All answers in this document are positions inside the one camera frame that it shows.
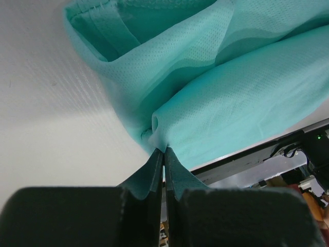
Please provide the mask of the teal t-shirt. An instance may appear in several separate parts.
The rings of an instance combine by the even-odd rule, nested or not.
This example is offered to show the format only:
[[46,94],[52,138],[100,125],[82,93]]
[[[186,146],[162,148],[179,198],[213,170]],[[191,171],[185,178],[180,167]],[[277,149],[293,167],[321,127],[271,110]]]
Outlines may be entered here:
[[328,1],[72,1],[63,15],[129,135],[188,169],[328,99]]

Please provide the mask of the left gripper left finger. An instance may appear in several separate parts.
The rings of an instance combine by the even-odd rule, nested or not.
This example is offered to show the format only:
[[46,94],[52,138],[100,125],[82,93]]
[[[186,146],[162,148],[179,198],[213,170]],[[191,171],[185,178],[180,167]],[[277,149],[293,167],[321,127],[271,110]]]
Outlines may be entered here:
[[25,187],[1,212],[1,246],[158,246],[163,154],[116,187]]

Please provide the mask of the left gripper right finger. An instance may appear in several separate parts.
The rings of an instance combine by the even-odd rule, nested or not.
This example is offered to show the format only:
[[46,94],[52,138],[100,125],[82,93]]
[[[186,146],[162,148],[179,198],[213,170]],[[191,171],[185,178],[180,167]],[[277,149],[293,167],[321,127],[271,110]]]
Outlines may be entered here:
[[170,246],[323,246],[302,196],[291,188],[212,189],[174,151],[164,153]]

